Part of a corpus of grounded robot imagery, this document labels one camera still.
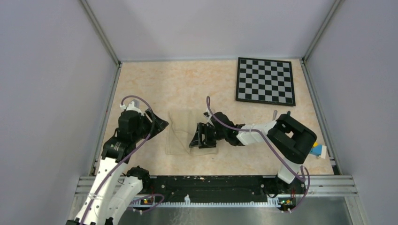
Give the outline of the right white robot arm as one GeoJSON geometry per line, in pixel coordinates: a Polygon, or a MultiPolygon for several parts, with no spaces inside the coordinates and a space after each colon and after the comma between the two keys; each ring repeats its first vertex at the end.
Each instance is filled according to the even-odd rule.
{"type": "Polygon", "coordinates": [[[252,125],[234,124],[222,112],[204,115],[207,123],[197,124],[190,148],[214,148],[219,140],[232,146],[266,143],[282,163],[275,180],[276,189],[288,193],[294,188],[294,180],[317,140],[311,129],[286,113],[268,123],[252,125]]]}

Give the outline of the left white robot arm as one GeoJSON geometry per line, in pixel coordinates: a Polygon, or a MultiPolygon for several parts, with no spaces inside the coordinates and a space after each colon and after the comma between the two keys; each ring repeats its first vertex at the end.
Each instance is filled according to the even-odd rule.
{"type": "Polygon", "coordinates": [[[168,126],[151,108],[144,112],[136,107],[124,110],[118,127],[103,145],[99,168],[90,192],[74,219],[68,225],[116,225],[137,194],[149,191],[149,172],[140,166],[129,170],[118,191],[119,178],[130,157],[147,141],[168,126]]]}

